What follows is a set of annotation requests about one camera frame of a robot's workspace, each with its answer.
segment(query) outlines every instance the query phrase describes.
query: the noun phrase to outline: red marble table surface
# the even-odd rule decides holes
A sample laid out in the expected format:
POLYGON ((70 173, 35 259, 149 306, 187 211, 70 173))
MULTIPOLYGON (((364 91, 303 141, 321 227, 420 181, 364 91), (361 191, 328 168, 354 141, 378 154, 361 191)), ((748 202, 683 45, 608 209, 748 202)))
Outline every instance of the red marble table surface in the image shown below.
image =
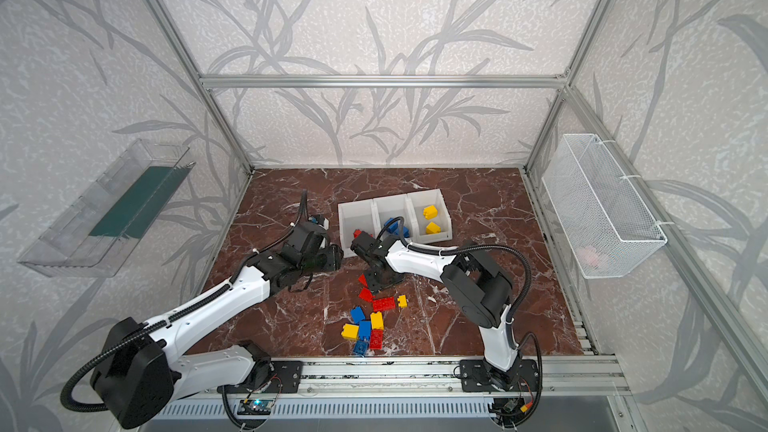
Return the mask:
MULTIPOLYGON (((520 171, 516 168, 364 168, 257 170, 205 288, 221 283, 251 249, 278 238, 296 216, 301 189, 309 190, 310 214, 330 220, 339 239, 340 202, 440 188, 453 224, 450 242, 506 244, 519 249, 533 268, 531 291, 514 317, 515 336, 538 336, 544 354, 581 354, 571 316, 552 269, 520 171)), ((523 269, 510 254, 494 253, 514 276, 516 295, 523 269)), ((192 347, 190 353, 219 350, 250 339, 273 357, 351 355, 353 342, 341 337, 350 310, 371 305, 358 298, 360 258, 346 258, 338 272, 315 274, 304 292, 286 289, 241 312, 192 347)), ((467 320, 447 289, 409 275, 378 298, 404 294, 408 307, 384 312, 383 349, 376 355, 483 355, 478 327, 467 320)), ((526 354, 533 349, 526 347, 526 354)))

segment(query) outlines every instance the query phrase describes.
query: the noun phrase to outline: enclosure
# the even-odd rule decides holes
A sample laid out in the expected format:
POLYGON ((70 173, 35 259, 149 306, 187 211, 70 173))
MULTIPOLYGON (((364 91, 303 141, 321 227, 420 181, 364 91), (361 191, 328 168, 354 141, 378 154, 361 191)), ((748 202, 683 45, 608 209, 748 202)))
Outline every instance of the enclosure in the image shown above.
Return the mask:
MULTIPOLYGON (((0 0, 2 429, 122 430, 63 408, 64 382, 117 322, 281 236, 305 188, 330 242, 351 240, 339 204, 439 189, 404 202, 415 235, 444 203, 435 245, 528 258, 514 327, 543 392, 520 429, 768 430, 767 27, 766 0, 0 0)), ((496 259, 516 294, 523 267, 496 259)), ((353 355, 366 269, 344 258, 189 353, 302 361, 263 430, 497 429, 486 399, 509 394, 462 392, 484 341, 442 284, 380 294, 408 307, 353 355), (290 408, 318 404, 425 409, 290 408)), ((220 405, 141 429, 236 430, 220 405)))

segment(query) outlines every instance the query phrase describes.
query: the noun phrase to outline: transparent plastic container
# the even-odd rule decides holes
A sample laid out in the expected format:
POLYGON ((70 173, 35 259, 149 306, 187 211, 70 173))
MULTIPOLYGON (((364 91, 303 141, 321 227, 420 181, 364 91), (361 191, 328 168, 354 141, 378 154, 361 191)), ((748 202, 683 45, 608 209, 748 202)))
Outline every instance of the transparent plastic container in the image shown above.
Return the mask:
POLYGON ((368 232, 374 237, 390 218, 403 217, 411 239, 417 244, 432 244, 453 238, 451 216, 439 188, 420 190, 397 196, 376 197, 358 202, 339 204, 339 230, 344 257, 354 257, 350 246, 356 229, 368 232), (424 218, 424 207, 435 206, 437 217, 424 218), (434 222, 440 226, 440 233, 427 234, 426 226, 434 222))
POLYGON ((22 254, 49 277, 113 277, 184 181, 189 147, 136 140, 22 254))

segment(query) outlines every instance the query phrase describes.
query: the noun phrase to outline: toy building block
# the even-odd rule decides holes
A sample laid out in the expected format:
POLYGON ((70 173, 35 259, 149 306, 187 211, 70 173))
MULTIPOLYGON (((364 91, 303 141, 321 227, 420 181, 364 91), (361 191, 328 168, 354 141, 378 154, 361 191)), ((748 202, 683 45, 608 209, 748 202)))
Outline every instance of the toy building block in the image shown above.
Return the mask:
POLYGON ((371 322, 360 322, 360 329, 357 331, 357 338, 361 341, 367 341, 371 338, 371 322))
POLYGON ((366 315, 362 312, 360 307, 355 307, 350 313, 352 315, 352 322, 358 325, 360 325, 360 322, 364 321, 366 318, 366 315))
POLYGON ((430 222, 427 225, 427 234, 439 234, 442 229, 434 222, 430 222))
MULTIPOLYGON (((384 223, 387 224, 392 219, 393 217, 390 217, 389 220, 384 223)), ((389 232, 390 234, 397 234, 397 229, 399 226, 400 226, 399 222, 393 222, 389 224, 389 227, 386 228, 386 231, 389 232)), ((403 224, 402 226, 402 236, 405 238, 411 237, 411 232, 408 230, 408 227, 406 227, 405 224, 403 224)))
POLYGON ((342 329, 341 331, 341 336, 348 341, 356 341, 357 331, 359 330, 360 330, 360 327, 358 327, 357 325, 344 324, 344 329, 342 329))
POLYGON ((395 305, 394 297, 378 298, 373 301, 374 312, 390 311, 395 307, 397 306, 395 305))
POLYGON ((368 350, 368 342, 357 341, 355 342, 355 348, 352 350, 352 352, 354 352, 355 355, 359 355, 360 357, 365 357, 366 350, 368 350))
POLYGON ((371 350, 382 350, 382 344, 384 342, 384 331, 381 329, 373 329, 371 331, 371 341, 368 348, 371 350))
POLYGON ((375 331, 384 330, 384 317, 381 312, 371 314, 371 328, 375 331))
POLYGON ((426 218, 427 220, 432 220, 435 217, 437 217, 437 207, 435 206, 424 207, 423 214, 424 214, 424 218, 426 218))
POLYGON ((368 303, 373 302, 373 294, 371 294, 371 291, 368 290, 367 288, 364 288, 363 290, 361 290, 360 295, 358 295, 358 297, 360 297, 362 300, 368 303))

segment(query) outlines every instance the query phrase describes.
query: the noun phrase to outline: wall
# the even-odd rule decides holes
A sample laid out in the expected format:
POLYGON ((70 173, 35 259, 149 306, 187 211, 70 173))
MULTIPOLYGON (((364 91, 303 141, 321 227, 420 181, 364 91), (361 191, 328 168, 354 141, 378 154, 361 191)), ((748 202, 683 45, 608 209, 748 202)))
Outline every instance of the wall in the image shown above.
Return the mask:
MULTIPOLYGON (((617 0, 576 86, 766 344, 763 24, 765 0, 617 0)), ((537 182, 568 132, 584 130, 566 108, 533 169, 537 182)), ((600 350, 619 356, 649 428, 768 430, 768 413, 666 254, 625 278, 586 282, 563 252, 600 350)))
POLYGON ((61 408, 63 381, 117 320, 188 299, 246 177, 140 0, 0 0, 0 64, 0 429, 107 430, 108 412, 61 408), (17 264, 137 138, 185 143, 197 165, 120 272, 17 264))
MULTIPOLYGON (((595 1, 164 0, 207 74, 550 75, 565 71, 595 1)), ((554 96, 322 94, 222 90, 218 97, 255 164, 340 166, 524 163, 554 96)))

